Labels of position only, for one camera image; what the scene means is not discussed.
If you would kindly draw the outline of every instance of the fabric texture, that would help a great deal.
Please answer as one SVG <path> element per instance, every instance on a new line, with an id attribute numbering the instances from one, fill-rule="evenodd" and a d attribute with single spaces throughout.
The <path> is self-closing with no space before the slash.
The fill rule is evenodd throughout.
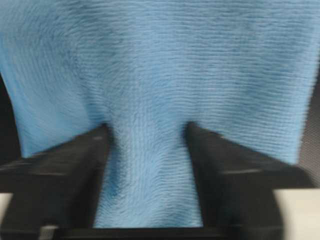
<path id="1" fill-rule="evenodd" d="M 318 0 L 1 0 L 0 72 L 24 157 L 115 135 L 96 227 L 202 224 L 187 121 L 295 163 Z"/>

